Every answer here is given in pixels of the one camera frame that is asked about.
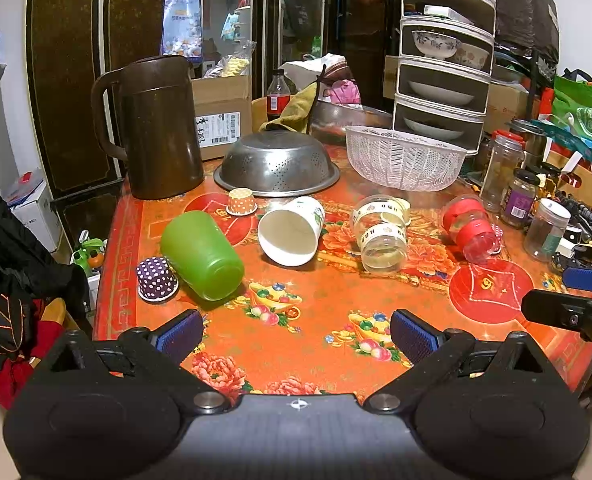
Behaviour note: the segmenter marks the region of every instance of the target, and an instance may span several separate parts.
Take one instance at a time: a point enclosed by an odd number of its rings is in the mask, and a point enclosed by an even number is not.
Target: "blue gripper pad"
[[[151,333],[156,350],[180,365],[202,341],[202,316],[193,308],[180,313]]]
[[[412,364],[438,350],[445,341],[441,331],[404,308],[392,314],[390,330],[392,342]]]
[[[578,288],[592,292],[592,269],[567,267],[563,272],[563,284],[567,288]]]

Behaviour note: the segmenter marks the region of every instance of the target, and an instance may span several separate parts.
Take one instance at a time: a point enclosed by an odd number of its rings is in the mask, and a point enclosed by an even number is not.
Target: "brown pitcher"
[[[168,198],[204,179],[189,67],[182,56],[151,57],[107,72],[92,86],[96,137],[107,155],[127,162],[136,198]],[[125,148],[110,141],[105,123],[103,93],[111,85],[118,86]]]

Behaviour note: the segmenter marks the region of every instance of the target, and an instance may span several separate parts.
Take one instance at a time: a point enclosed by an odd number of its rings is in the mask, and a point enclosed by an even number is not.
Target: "stacked food storage rack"
[[[496,1],[401,0],[401,6],[394,129],[475,155],[487,109]]]

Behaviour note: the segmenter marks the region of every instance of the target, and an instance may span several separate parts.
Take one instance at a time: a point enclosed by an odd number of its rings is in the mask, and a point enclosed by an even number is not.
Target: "table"
[[[440,330],[461,328],[479,339],[503,340],[512,330],[527,330],[570,388],[583,383],[592,367],[592,344],[528,322],[520,312],[522,297],[534,287],[564,291],[557,275],[522,250],[521,231],[499,222],[501,253],[472,266],[438,227],[440,208],[472,193],[469,188],[456,182],[441,192],[395,191],[412,205],[409,261],[395,276],[376,278],[362,270],[348,218],[361,198],[394,190],[361,178],[344,148],[328,152],[341,177],[314,195],[326,211],[324,230],[316,257],[298,269],[273,263],[258,244],[258,219],[275,199],[259,199],[252,216],[227,215],[227,193],[212,179],[220,160],[206,162],[204,183],[182,196],[144,202],[126,190],[112,224],[94,338],[113,339],[133,326],[156,328],[196,307],[204,337],[183,367],[231,399],[244,392],[354,392],[362,400],[411,366],[388,335],[391,313],[406,308]],[[160,255],[163,229],[189,210],[207,211],[217,221],[245,264],[243,283],[227,302],[199,301],[182,287],[167,303],[148,304],[137,295],[134,269]],[[285,293],[294,300],[288,308],[272,300]],[[272,311],[275,316],[261,318]]]

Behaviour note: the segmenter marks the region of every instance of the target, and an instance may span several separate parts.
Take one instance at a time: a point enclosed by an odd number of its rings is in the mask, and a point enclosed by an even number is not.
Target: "purple label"
[[[514,218],[520,218],[522,220],[532,208],[533,202],[534,197],[514,189],[507,200],[505,213],[508,216],[513,216]]]

